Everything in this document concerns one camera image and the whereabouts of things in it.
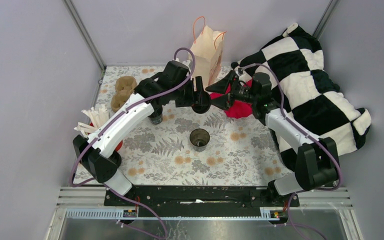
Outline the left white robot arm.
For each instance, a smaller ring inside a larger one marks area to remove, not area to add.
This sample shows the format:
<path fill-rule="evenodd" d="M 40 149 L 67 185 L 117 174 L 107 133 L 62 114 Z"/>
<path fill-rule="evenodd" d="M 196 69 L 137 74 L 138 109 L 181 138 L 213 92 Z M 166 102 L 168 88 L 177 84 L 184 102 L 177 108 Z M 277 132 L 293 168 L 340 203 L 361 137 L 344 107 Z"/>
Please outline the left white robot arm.
<path fill-rule="evenodd" d="M 177 107 L 192 107 L 196 113 L 205 113 L 210 106 L 209 95 L 202 80 L 194 81 L 195 62 L 186 66 L 174 59 L 162 72 L 140 81 L 125 104 L 103 126 L 87 136 L 77 135 L 73 140 L 76 162 L 82 165 L 94 180 L 116 193 L 124 206 L 135 200 L 133 184 L 120 170 L 121 156 L 116 146 L 144 119 L 162 114 L 164 105 L 174 101 Z"/>

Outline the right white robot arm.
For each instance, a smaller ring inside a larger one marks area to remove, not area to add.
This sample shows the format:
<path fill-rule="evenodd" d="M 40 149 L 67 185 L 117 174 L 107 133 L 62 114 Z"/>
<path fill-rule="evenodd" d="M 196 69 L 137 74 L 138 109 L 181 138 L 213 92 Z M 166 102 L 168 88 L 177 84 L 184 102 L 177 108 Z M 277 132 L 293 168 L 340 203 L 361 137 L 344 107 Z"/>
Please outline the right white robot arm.
<path fill-rule="evenodd" d="M 212 105 L 219 109 L 228 110 L 236 101 L 250 104 L 253 116 L 285 140 L 296 153 L 292 173 L 267 186 L 267 201 L 279 206 L 287 199 L 287 195 L 333 183 L 340 179 L 340 173 L 335 141 L 330 137 L 320 138 L 287 117 L 284 109 L 272 97 L 271 89 L 268 74 L 254 74 L 248 86 L 240 81 L 239 73 L 234 70 L 206 87 L 206 91 L 220 95 L 211 100 Z"/>

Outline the dark translucent coffee cup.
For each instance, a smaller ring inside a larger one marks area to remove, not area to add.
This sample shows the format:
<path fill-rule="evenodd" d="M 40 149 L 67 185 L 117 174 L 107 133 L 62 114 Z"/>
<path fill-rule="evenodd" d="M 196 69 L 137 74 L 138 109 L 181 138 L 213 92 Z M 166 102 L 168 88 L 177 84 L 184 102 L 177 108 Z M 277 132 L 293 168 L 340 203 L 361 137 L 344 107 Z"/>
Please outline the dark translucent coffee cup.
<path fill-rule="evenodd" d="M 202 152 L 210 141 L 210 134 L 205 129 L 196 128 L 190 133 L 189 141 L 195 151 Z"/>

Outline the black cup lid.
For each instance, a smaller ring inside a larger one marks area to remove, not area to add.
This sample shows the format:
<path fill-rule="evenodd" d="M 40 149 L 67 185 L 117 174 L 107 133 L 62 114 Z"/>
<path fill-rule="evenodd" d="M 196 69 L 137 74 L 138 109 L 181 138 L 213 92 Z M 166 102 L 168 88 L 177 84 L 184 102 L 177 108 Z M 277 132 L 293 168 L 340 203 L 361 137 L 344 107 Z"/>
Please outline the black cup lid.
<path fill-rule="evenodd" d="M 205 92 L 203 99 L 196 99 L 201 101 L 201 109 L 192 109 L 197 114 L 204 114 L 206 113 L 210 107 L 211 107 L 211 97 L 210 95 Z"/>

